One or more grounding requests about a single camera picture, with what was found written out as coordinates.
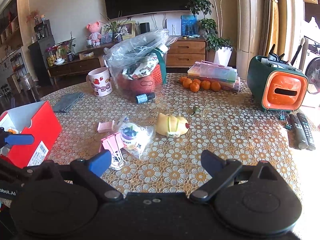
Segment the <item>blueberry bread packet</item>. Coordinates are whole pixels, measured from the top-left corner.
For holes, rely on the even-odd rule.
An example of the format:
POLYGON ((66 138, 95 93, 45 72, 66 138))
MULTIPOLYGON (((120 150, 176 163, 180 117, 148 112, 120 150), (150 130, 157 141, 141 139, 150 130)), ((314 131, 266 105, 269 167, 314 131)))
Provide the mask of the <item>blueberry bread packet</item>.
POLYGON ((117 122, 116 131, 120 134, 124 150, 139 160, 144 158, 147 146, 155 135, 154 126, 140 126, 127 115, 117 122))

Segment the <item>tall green potted plant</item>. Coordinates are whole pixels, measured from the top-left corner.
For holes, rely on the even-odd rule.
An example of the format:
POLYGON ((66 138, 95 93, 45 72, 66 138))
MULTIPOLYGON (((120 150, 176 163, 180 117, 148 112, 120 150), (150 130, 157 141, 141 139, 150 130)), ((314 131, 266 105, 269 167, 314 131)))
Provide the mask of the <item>tall green potted plant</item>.
POLYGON ((187 9, 199 16, 200 35, 207 42, 207 60, 217 56, 228 58, 235 66, 236 43, 238 37, 237 0, 189 0, 187 9))

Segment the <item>orange mandarin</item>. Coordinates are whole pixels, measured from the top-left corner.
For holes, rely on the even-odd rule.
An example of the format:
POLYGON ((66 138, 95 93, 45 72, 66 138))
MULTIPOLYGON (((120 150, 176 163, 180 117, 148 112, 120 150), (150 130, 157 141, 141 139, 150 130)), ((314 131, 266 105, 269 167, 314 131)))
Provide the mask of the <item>orange mandarin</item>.
POLYGON ((185 80, 185 79, 187 79, 188 77, 187 76, 182 76, 182 77, 180 77, 179 78, 179 83, 183 83, 183 81, 185 80))
POLYGON ((191 79, 186 78, 183 80, 182 85, 184 88, 188 89, 192 83, 193 81, 191 79))
POLYGON ((189 86, 190 91, 197 93, 200 90, 200 85, 197 82, 192 82, 189 86))
POLYGON ((201 86, 201 88, 202 88, 203 90, 210 90, 210 89, 211 89, 211 83, 210 83, 210 81, 208 81, 208 80, 202 81, 201 84, 200 84, 200 86, 201 86))
POLYGON ((211 90, 215 91, 215 92, 218 92, 221 90, 221 85, 219 82, 217 81, 214 81, 214 82, 211 82, 211 90))

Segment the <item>potted grass plant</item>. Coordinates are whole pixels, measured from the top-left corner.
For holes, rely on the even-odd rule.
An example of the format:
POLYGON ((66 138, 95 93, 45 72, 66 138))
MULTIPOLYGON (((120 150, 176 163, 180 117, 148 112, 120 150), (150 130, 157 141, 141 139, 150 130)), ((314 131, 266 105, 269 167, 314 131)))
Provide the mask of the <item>potted grass plant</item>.
POLYGON ((103 34, 108 34, 109 32, 111 32, 113 43, 116 42, 116 37, 120 33, 122 27, 131 20, 131 17, 122 20, 120 13, 118 14, 118 17, 113 20, 103 14, 100 14, 100 16, 105 20, 104 22, 101 22, 101 31, 103 34))

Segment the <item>pink pig plush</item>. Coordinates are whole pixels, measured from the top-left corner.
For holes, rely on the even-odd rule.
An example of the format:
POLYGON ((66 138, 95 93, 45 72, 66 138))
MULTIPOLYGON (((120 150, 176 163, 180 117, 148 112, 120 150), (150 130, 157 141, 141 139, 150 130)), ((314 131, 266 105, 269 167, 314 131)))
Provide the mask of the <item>pink pig plush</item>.
POLYGON ((93 46, 99 46, 101 40, 101 26, 100 22, 89 23, 86 25, 87 30, 90 32, 89 40, 92 40, 93 46))

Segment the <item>pink card pack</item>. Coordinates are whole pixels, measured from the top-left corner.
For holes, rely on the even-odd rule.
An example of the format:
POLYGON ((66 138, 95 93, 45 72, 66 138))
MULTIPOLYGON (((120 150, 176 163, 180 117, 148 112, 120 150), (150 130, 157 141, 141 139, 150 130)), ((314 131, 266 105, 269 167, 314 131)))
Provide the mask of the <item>pink card pack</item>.
POLYGON ((111 165, 110 167, 114 170, 121 170, 124 166, 124 158, 121 149, 124 147, 120 133, 114 133, 103 139, 101 139, 101 147, 111 152, 111 165))

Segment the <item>wooden tv cabinet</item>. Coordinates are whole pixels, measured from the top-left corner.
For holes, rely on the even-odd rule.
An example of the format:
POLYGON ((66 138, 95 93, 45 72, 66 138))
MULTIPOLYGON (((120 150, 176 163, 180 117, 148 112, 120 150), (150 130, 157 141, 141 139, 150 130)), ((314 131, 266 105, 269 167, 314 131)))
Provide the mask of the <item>wooden tv cabinet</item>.
POLYGON ((161 84, 167 82, 165 55, 178 38, 169 36, 167 29, 159 29, 138 35, 115 44, 105 54, 106 67, 112 77, 121 75, 134 81, 150 76, 156 65, 161 71, 161 84))

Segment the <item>grey remote control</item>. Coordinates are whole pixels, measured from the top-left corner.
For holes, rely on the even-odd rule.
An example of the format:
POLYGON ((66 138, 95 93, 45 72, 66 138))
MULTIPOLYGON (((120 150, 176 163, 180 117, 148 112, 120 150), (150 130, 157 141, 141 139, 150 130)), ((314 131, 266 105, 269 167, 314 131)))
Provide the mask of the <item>grey remote control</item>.
POLYGON ((292 122, 292 127, 295 128, 295 135, 296 135, 296 141, 298 144, 298 148, 300 150, 307 149, 309 144, 306 139, 306 135, 304 133, 304 130, 302 128, 302 124, 300 123, 299 119, 297 118, 296 115, 290 114, 289 115, 291 122, 292 122))

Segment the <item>clear plastic bag bin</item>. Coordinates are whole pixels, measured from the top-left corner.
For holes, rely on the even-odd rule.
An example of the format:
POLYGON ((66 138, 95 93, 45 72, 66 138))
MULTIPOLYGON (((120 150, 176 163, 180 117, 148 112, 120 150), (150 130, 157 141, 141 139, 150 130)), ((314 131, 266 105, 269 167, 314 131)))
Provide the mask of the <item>clear plastic bag bin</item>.
POLYGON ((110 48, 105 61, 117 92, 129 99, 161 90, 167 83, 167 53, 176 41, 167 29, 158 29, 110 48))

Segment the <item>black cabinet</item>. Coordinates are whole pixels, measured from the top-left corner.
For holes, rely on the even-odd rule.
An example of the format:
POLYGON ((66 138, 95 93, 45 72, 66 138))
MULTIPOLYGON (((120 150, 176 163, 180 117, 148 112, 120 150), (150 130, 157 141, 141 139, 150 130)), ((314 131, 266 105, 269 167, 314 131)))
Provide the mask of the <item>black cabinet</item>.
POLYGON ((50 20, 44 20, 34 27, 36 41, 28 46, 31 61, 38 78, 38 84, 43 86, 51 86, 52 78, 48 74, 48 63, 46 58, 46 49, 55 44, 52 34, 50 20))

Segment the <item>small green leaf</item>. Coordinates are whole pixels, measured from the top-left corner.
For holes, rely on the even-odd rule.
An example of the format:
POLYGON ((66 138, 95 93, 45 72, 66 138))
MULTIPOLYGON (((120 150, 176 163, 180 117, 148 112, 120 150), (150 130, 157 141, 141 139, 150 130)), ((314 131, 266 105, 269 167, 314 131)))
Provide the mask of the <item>small green leaf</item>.
POLYGON ((194 106, 193 107, 193 112, 192 112, 192 115, 194 115, 194 114, 196 114, 196 113, 199 113, 200 112, 200 109, 199 109, 199 107, 197 107, 197 106, 194 106))

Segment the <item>yellow duck toy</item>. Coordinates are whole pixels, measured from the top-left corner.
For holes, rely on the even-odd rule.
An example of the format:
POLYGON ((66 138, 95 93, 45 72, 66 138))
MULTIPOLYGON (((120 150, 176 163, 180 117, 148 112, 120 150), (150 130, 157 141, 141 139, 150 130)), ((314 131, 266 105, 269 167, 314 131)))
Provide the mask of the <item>yellow duck toy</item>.
POLYGON ((190 125, 188 121, 182 116, 165 115, 159 113, 156 122, 156 133, 176 138, 184 135, 189 131, 190 125))

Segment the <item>framed photo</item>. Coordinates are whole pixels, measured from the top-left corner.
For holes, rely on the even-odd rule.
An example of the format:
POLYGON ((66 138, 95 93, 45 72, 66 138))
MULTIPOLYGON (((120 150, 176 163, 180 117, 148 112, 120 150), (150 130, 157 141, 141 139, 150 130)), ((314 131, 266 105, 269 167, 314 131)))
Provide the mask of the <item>framed photo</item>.
POLYGON ((133 38, 136 36, 136 22, 129 21, 122 24, 118 28, 118 33, 122 35, 123 40, 127 40, 129 38, 133 38))

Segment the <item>grey folded cloth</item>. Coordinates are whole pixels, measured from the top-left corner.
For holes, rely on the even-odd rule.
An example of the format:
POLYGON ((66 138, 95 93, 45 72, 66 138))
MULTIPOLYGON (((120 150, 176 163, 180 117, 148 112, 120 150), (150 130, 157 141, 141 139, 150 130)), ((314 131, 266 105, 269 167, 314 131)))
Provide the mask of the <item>grey folded cloth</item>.
POLYGON ((82 97, 84 93, 71 93, 65 94, 62 98, 53 106, 54 113, 68 113, 71 107, 82 97))

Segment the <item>small blue label bottle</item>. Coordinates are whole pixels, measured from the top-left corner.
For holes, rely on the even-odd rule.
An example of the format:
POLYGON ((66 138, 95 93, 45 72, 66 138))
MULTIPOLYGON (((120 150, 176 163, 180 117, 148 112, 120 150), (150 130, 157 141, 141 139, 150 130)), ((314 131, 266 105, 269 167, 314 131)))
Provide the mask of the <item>small blue label bottle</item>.
POLYGON ((136 103, 142 104, 156 97, 155 93, 144 93, 136 96, 136 103))

